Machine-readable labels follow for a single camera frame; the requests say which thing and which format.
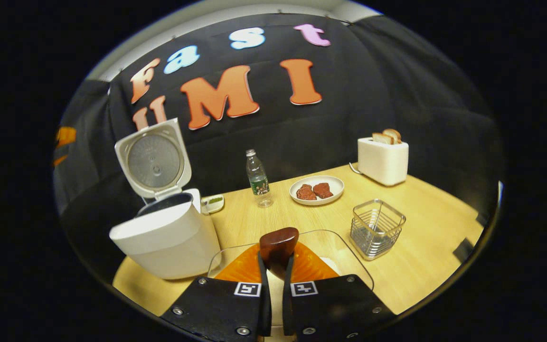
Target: bottle label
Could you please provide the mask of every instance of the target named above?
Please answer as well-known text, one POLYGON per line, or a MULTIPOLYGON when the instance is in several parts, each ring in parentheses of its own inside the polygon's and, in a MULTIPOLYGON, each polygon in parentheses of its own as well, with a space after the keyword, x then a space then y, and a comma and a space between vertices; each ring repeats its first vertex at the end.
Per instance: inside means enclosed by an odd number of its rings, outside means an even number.
POLYGON ((252 193, 254 193, 254 195, 265 195, 269 192, 267 178, 261 181, 250 182, 250 187, 252 188, 252 193))

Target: water bottle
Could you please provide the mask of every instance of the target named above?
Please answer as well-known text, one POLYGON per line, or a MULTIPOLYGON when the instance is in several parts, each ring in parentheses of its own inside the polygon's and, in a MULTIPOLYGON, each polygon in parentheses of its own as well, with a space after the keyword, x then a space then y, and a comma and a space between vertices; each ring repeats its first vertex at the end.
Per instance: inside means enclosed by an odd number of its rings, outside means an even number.
POLYGON ((256 152, 253 149, 246 151, 246 173, 248 181, 252 188, 252 194, 255 196, 256 205, 261 208, 271 206, 273 203, 271 191, 269 191, 269 182, 265 174, 263 163, 256 157, 256 152))

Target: blue letter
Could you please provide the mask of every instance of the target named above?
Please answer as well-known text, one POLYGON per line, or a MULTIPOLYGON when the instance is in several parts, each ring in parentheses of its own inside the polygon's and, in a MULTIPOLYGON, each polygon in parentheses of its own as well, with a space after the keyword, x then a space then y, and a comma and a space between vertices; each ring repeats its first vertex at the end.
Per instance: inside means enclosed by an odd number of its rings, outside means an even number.
POLYGON ((192 65, 199 58, 199 55, 196 54, 197 51, 197 46, 190 45, 181 48, 181 50, 178 50, 177 52, 174 52, 174 54, 168 58, 169 63, 165 68, 163 68, 163 73, 172 74, 181 67, 192 65))
POLYGON ((262 28, 244 28, 232 32, 229 35, 229 39, 234 40, 232 48, 241 50, 242 48, 254 48, 263 44, 265 41, 263 32, 265 31, 262 28))

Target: metal utensil holder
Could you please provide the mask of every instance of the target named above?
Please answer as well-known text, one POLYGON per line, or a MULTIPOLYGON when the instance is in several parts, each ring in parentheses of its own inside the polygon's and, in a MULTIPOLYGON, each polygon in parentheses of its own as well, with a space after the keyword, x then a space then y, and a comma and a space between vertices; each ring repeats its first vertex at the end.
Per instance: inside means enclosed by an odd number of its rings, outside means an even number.
POLYGON ((381 199, 355 206, 350 240, 365 260, 387 253, 396 243, 406 217, 381 199))

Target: toast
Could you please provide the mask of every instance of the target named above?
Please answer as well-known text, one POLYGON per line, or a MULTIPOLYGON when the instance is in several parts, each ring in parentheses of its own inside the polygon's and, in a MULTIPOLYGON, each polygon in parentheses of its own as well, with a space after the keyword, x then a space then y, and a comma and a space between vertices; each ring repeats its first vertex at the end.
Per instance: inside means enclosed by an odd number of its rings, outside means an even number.
POLYGON ((393 143, 402 143, 400 132, 393 130, 392 128, 387 128, 382 132, 384 135, 391 136, 394 139, 393 143))
POLYGON ((394 138, 382 133, 373 133, 373 141, 378 143, 386 143, 388 145, 393 145, 394 138))

